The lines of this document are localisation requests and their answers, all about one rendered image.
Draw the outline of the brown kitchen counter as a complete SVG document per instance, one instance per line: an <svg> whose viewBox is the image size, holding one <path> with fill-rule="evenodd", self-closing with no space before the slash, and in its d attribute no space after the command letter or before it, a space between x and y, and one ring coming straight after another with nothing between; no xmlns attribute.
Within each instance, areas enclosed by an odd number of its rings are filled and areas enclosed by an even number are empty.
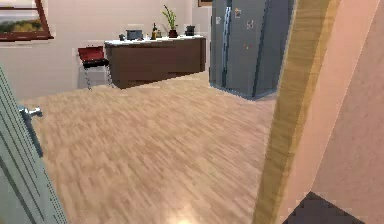
<svg viewBox="0 0 384 224"><path fill-rule="evenodd" d="M206 38L200 35L104 44L112 82L120 89L205 70Z"/></svg>

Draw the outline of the grey fridge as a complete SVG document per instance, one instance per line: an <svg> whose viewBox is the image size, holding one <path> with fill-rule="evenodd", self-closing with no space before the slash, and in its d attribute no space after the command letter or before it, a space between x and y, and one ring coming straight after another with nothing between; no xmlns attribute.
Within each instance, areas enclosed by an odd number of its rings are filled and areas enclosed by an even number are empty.
<svg viewBox="0 0 384 224"><path fill-rule="evenodd" d="M213 0L210 85L247 99L278 89L295 0ZM223 28L231 6L226 86L222 87Z"/></svg>

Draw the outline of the green house plant in pot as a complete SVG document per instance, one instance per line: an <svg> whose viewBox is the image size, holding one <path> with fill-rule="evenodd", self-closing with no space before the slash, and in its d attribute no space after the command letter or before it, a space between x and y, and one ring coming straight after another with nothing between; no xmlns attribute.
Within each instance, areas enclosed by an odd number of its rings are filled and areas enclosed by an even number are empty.
<svg viewBox="0 0 384 224"><path fill-rule="evenodd" d="M164 6L165 10L162 12L162 14L167 18L168 24L169 24L169 37L170 38L177 38L178 33L176 31L176 14L174 11L169 9L167 6Z"/></svg>

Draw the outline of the red and black chair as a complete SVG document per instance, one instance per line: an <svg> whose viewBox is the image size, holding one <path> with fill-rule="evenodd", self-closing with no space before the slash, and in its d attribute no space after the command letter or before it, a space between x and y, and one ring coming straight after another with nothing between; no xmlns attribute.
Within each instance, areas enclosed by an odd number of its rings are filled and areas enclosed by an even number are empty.
<svg viewBox="0 0 384 224"><path fill-rule="evenodd" d="M104 67L106 80L110 86L112 84L112 78L110 73L110 62L104 55L104 48L102 46L87 46L80 47L78 49L78 56L81 60L82 67L85 72L85 78L87 82L87 88L92 90L88 70L90 68Z"/></svg>

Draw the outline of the grey-green room door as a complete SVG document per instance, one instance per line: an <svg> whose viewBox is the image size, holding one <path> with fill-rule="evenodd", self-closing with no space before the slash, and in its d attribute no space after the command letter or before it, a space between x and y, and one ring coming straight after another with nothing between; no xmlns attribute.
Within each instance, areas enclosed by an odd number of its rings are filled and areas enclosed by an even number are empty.
<svg viewBox="0 0 384 224"><path fill-rule="evenodd" d="M20 107L0 68L0 224L69 224Z"/></svg>

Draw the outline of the framed landscape picture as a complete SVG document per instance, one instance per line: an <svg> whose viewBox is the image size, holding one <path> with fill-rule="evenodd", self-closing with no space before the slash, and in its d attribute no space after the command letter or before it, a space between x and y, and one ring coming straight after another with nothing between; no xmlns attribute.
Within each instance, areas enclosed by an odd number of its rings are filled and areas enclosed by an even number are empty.
<svg viewBox="0 0 384 224"><path fill-rule="evenodd" d="M0 42L52 38L43 0L0 0Z"/></svg>

